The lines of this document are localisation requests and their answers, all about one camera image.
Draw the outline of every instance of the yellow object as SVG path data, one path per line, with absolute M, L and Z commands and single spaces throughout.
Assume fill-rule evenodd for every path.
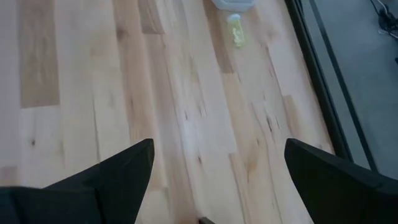
M 234 43 L 237 47 L 242 47 L 246 42 L 244 39 L 243 29 L 241 25 L 241 16 L 232 14 L 228 17 L 229 29 L 233 35 Z

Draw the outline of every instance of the wooden floor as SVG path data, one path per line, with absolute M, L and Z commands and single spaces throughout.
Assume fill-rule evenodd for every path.
M 137 223 L 311 223 L 286 138 L 331 151 L 283 0 L 2 0 L 0 184 L 44 187 L 144 138 Z

